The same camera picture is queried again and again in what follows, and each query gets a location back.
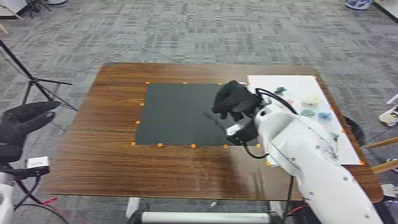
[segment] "camera tripod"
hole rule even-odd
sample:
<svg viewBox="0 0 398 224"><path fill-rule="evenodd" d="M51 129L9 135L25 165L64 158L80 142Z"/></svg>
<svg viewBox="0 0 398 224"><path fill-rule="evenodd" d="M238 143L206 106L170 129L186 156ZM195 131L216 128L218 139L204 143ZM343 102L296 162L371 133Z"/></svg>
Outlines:
<svg viewBox="0 0 398 224"><path fill-rule="evenodd" d="M33 77L32 73L28 72L12 52L10 52L10 49L7 47L7 45L3 44L3 41L0 40L0 47L3 48L3 51L19 67L19 70L23 72L23 75L25 77L28 78L28 87L26 87L26 92L25 92L25 96L23 96L23 104L26 103L26 100L28 100L28 94L30 94L30 90L32 90L32 87L35 86L48 101L53 101L55 99L60 101L62 103L62 106L71 108L74 111L78 111L76 107L65 102L65 100L57 96L55 92L41 85L41 82L48 82L48 83L55 83L57 85L73 85L69 82L58 82L58 81L53 81L53 80L48 80L48 79L39 79Z"/></svg>

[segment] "white paper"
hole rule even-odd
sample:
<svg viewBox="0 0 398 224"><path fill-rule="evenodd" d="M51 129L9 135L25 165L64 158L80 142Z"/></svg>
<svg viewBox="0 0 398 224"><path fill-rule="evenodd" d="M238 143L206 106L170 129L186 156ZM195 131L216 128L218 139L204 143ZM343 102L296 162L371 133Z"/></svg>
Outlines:
<svg viewBox="0 0 398 224"><path fill-rule="evenodd" d="M256 88L266 89L270 92L275 91L277 87L284 87L288 90L282 94L284 99L291 99L293 107L296 112L304 109L311 109L316 113L312 119L318 120L320 124L323 125L327 131L339 135L337 139L337 161L341 165L357 165L360 164L360 160L357 157L355 149L350 143L350 139L346 134L343 133L343 127L339 124L339 120L330 109L330 104L327 101L327 97L323 95L320 85L316 82L314 76L300 76L300 75L248 75L248 89L254 90ZM316 106L307 106L302 104L300 100L305 97L318 96L320 103ZM318 119L318 113L325 112L332 114L332 119L323 120Z"/></svg>

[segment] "rubber mat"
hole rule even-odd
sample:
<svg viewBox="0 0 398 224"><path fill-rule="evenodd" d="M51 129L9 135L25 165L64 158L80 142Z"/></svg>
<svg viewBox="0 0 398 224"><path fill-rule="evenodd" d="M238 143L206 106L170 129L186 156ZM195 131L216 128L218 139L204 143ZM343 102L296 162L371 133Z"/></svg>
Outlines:
<svg viewBox="0 0 398 224"><path fill-rule="evenodd" d="M231 117L220 120L211 112L218 89L216 84L149 84L135 136L138 145L232 145L225 128L236 123Z"/></svg>

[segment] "carpet floor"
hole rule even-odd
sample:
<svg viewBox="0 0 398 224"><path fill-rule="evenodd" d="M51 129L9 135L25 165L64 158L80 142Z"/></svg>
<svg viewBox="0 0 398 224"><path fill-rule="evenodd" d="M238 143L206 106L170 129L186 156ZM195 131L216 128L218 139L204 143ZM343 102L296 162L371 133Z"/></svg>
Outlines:
<svg viewBox="0 0 398 224"><path fill-rule="evenodd" d="M25 20L1 21L9 45L32 73L74 85L57 89L78 107L103 64L161 62L195 64L304 64L321 74L344 115L357 121L367 140L398 135L376 117L398 93L398 26L375 7L348 11L343 0L92 0L69 1ZM0 58L0 110L21 103L26 79ZM42 100L32 92L30 101ZM57 143L74 112L60 108L53 123L26 141L23 157L57 155ZM369 152L371 165L398 157L398 147ZM398 184L383 173L382 183ZM41 191L42 199L51 196ZM126 223L128 199L58 197L55 206L73 223ZM206 211L209 201L147 199L152 211ZM268 203L222 201L220 211L263 211ZM25 207L14 223L57 223Z"/></svg>

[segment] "small bottle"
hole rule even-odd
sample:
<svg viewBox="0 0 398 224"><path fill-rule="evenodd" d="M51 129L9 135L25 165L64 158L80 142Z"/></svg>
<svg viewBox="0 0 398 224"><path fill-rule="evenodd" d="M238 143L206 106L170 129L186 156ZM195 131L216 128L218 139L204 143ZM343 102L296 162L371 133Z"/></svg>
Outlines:
<svg viewBox="0 0 398 224"><path fill-rule="evenodd" d="M378 116L382 124L392 127L398 123L398 105Z"/></svg>

